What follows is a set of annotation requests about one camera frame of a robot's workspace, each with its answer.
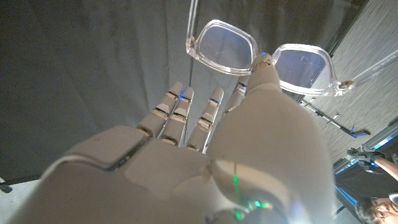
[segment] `hand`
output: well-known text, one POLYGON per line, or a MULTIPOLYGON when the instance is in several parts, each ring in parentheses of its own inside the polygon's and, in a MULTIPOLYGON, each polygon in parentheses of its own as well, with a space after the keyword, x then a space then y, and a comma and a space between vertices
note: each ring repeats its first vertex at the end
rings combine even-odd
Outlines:
POLYGON ((358 152, 354 148, 347 149, 347 154, 359 161, 369 162, 369 163, 374 162, 377 157, 386 158, 386 155, 384 155, 384 153, 379 151, 358 152))

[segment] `clear eyeglass frame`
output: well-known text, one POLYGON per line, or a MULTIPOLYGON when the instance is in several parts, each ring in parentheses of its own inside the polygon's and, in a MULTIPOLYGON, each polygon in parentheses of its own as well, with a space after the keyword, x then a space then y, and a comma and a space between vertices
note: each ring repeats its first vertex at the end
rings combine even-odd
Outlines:
MULTIPOLYGON (((256 41, 248 33, 246 33, 245 31, 243 31, 241 29, 238 29, 235 26, 232 26, 231 24, 228 24, 226 22, 219 21, 219 20, 212 20, 209 23, 207 23, 205 28, 201 31, 200 35, 196 39, 193 36, 193 31, 195 30, 195 19, 196 19, 196 13, 197 13, 197 6, 198 6, 198 0, 192 0, 191 6, 190 6, 189 19, 188 19, 187 39, 186 39, 186 43, 185 43, 187 53, 189 55, 191 55, 193 58, 195 58, 196 60, 198 60, 199 62, 205 64, 206 66, 208 66, 216 71, 226 73, 228 75, 237 75, 237 76, 250 75, 251 74, 250 68, 226 67, 226 66, 220 65, 220 64, 206 58, 200 52, 199 46, 201 44, 201 41, 203 40, 203 36, 212 27, 219 27, 219 28, 225 29, 229 32, 233 32, 234 34, 239 35, 245 41, 247 41, 247 43, 249 44, 249 46, 251 48, 251 62, 254 60, 254 58, 258 54, 258 47, 257 47, 256 41)), ((325 61, 325 66, 327 66, 329 69, 328 76, 329 76, 329 81, 330 81, 330 84, 325 89, 304 88, 301 86, 287 83, 282 80, 280 81, 280 86, 282 89, 290 91, 292 93, 297 93, 297 94, 301 94, 301 95, 309 95, 309 96, 341 96, 341 95, 344 95, 345 93, 355 89, 357 86, 360 86, 363 83, 367 82, 368 80, 370 80, 370 78, 376 77, 387 66, 389 66, 390 64, 392 64, 393 62, 398 60, 398 50, 396 50, 395 52, 391 53, 384 59, 380 60, 378 63, 374 64, 372 67, 370 67, 367 70, 356 75, 352 80, 339 82, 337 80, 337 77, 335 74, 335 68, 333 66, 333 62, 331 61, 331 58, 330 58, 328 52, 321 49, 320 47, 316 47, 316 46, 312 46, 312 45, 304 45, 304 44, 281 45, 271 56, 271 60, 274 65, 277 63, 277 61, 280 57, 280 53, 284 50, 299 50, 299 51, 304 51, 304 52, 315 53, 315 54, 321 56, 322 59, 325 61)))
POLYGON ((226 22, 219 21, 219 20, 212 20, 207 25, 203 28, 203 30, 200 32, 199 36, 197 39, 192 35, 192 32, 188 31, 187 34, 187 40, 185 43, 185 46, 187 48, 187 53, 191 55, 193 58, 198 60, 199 62, 205 64, 206 66, 222 72, 226 73, 228 75, 237 75, 237 76, 245 76, 249 75, 250 68, 231 68, 227 67, 221 64, 218 64, 210 59, 208 59, 201 51, 199 46, 201 46, 203 37, 207 33, 208 30, 211 28, 218 27, 224 30, 227 30, 229 32, 232 32, 240 37, 242 37, 249 45, 250 50, 251 50, 251 62, 254 60, 254 57, 257 56, 257 44, 256 41, 245 31, 236 28, 235 26, 232 26, 226 22))

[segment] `robot finger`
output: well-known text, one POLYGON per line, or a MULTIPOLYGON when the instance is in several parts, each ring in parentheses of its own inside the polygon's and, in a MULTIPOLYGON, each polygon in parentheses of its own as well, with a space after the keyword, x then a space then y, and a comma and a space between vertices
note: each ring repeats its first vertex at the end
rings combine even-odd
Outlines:
POLYGON ((167 122, 163 134, 160 137, 163 142, 173 146, 179 146, 181 143, 183 130, 189 114, 189 108, 192 103, 193 88, 188 87, 187 89, 182 89, 178 98, 177 107, 170 116, 169 122, 167 122))
POLYGON ((218 87, 213 91, 205 110, 192 131, 187 142, 187 148, 205 153, 205 146, 223 96, 224 90, 222 88, 218 87))
POLYGON ((157 138, 174 109, 181 90, 182 83, 174 83, 165 94, 162 101, 137 125, 136 128, 146 136, 157 138))
POLYGON ((235 109, 244 98, 244 94, 246 92, 246 85, 249 81, 249 75, 240 77, 238 83, 236 84, 235 90, 232 92, 231 97, 229 98, 228 104, 225 107, 223 116, 225 116, 228 112, 235 109))

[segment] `eyeglasses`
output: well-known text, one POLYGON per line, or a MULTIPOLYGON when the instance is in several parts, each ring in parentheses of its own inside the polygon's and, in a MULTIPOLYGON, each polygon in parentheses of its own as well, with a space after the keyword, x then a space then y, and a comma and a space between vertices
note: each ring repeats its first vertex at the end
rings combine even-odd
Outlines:
MULTIPOLYGON (((380 205, 376 202, 377 199, 378 199, 377 197, 371 197, 371 201, 373 202, 373 204, 374 204, 375 206, 380 206, 380 205)), ((378 210, 375 212, 374 215, 375 215, 377 218, 380 218, 381 220, 387 218, 387 215, 386 215, 384 212, 381 212, 381 211, 378 211, 378 210)))
MULTIPOLYGON (((185 43, 187 53, 216 71, 228 75, 250 75, 250 65, 258 54, 253 37, 231 24, 212 20, 195 38, 197 5, 198 0, 191 1, 185 43)), ((380 74, 397 59, 398 50, 352 80, 340 82, 328 52, 319 47, 284 44, 271 55, 280 86, 287 91, 310 96, 343 95, 380 74)))

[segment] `green led light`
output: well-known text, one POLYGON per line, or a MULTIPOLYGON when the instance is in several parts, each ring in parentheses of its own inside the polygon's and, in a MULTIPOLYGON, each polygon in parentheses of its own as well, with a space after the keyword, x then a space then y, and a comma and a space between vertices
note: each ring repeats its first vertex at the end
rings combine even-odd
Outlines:
POLYGON ((235 184, 235 192, 239 194, 238 177, 236 176, 236 174, 234 175, 234 184, 235 184))
POLYGON ((235 213, 235 216, 236 216, 236 218, 237 218, 238 220, 242 220, 242 216, 241 216, 241 214, 240 214, 239 212, 236 212, 236 213, 235 213))

